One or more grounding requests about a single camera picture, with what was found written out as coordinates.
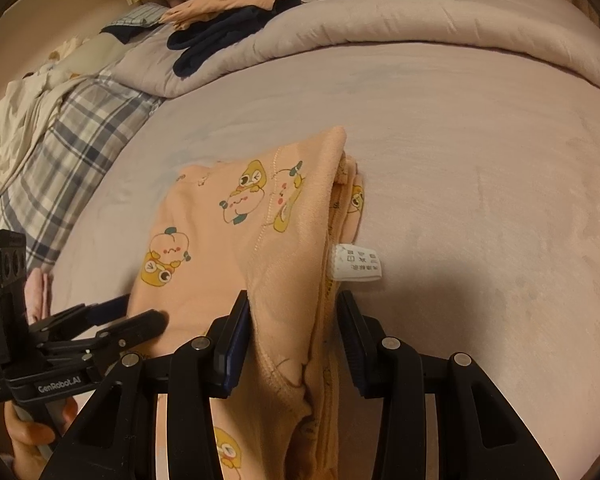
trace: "white cloth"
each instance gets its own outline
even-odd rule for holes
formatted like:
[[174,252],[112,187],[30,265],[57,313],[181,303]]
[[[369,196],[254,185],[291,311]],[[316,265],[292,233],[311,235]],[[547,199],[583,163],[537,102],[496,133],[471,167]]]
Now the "white cloth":
[[104,67],[122,59],[143,36],[146,36],[146,33],[139,34],[128,44],[123,44],[112,34],[103,32],[62,58],[55,65],[55,69],[80,75],[97,74]]
[[58,115],[62,98],[85,77],[45,65],[12,81],[0,101],[0,194],[13,181],[39,138]]
[[69,54],[75,52],[78,47],[80,47],[86,41],[87,40],[85,38],[78,38],[77,36],[71,38],[70,40],[66,40],[62,45],[57,46],[56,49],[49,54],[49,59],[51,61],[60,61],[69,56]]

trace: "cartoon character print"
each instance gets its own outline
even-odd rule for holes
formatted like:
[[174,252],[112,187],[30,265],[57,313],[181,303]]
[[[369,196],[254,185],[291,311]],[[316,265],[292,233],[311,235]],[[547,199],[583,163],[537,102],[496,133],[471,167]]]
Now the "cartoon character print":
[[302,160],[290,170],[276,172],[274,182],[276,189],[273,191],[273,205],[278,207],[278,212],[273,221],[273,228],[279,233],[286,231],[291,220],[291,210],[302,191],[304,178],[300,175]]
[[252,160],[240,177],[238,186],[220,203],[224,210],[224,221],[234,225],[244,222],[247,215],[254,211],[264,198],[262,188],[266,183],[267,174],[262,163]]
[[140,278],[151,286],[165,286],[180,264],[191,259],[188,249],[189,238],[175,227],[155,235],[144,256]]
[[365,205],[365,192],[362,186],[354,186],[351,191],[351,202],[349,203],[349,209],[347,213],[362,212],[362,208]]
[[242,451],[235,439],[226,431],[214,427],[216,448],[220,458],[222,475],[225,480],[241,480],[240,468],[242,466]]

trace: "navy blue clothing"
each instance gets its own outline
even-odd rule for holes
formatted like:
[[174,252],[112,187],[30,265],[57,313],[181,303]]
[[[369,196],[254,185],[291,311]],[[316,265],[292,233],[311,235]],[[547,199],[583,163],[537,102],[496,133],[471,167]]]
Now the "navy blue clothing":
[[192,75],[213,54],[258,32],[272,18],[300,3],[276,0],[271,10],[256,6],[226,10],[208,22],[195,22],[186,30],[177,30],[169,36],[167,47],[186,50],[174,63],[173,72],[179,77]]
[[128,44],[138,34],[142,34],[147,30],[154,30],[160,26],[160,23],[154,23],[153,25],[107,25],[101,32],[108,32],[116,37],[116,39],[123,44]]

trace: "black clamp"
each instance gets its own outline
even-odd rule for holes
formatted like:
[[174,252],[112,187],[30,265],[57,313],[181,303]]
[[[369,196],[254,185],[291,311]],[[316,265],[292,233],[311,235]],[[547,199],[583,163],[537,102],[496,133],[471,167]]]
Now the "black clamp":
[[0,402],[14,400],[33,420],[59,435],[64,399],[94,390],[122,352],[159,336],[167,322],[163,314],[150,310],[120,320],[93,338],[73,340],[125,316],[128,296],[122,296],[74,306],[29,326],[24,256],[24,235],[0,231]]
[[60,441],[40,480],[155,480],[158,394],[168,394],[170,480],[222,480],[209,399],[237,386],[251,335],[246,291],[206,336],[173,354],[120,359]]
[[425,394],[436,397],[440,480],[558,480],[515,410],[467,354],[418,354],[363,316],[349,291],[338,295],[337,316],[360,395],[384,399],[374,480],[426,478]]

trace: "wall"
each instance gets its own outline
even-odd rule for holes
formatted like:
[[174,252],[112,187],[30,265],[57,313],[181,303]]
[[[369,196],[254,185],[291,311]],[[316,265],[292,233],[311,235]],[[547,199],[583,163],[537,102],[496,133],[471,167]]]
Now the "wall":
[[63,41],[94,36],[128,8],[126,0],[18,0],[0,19],[0,98]]

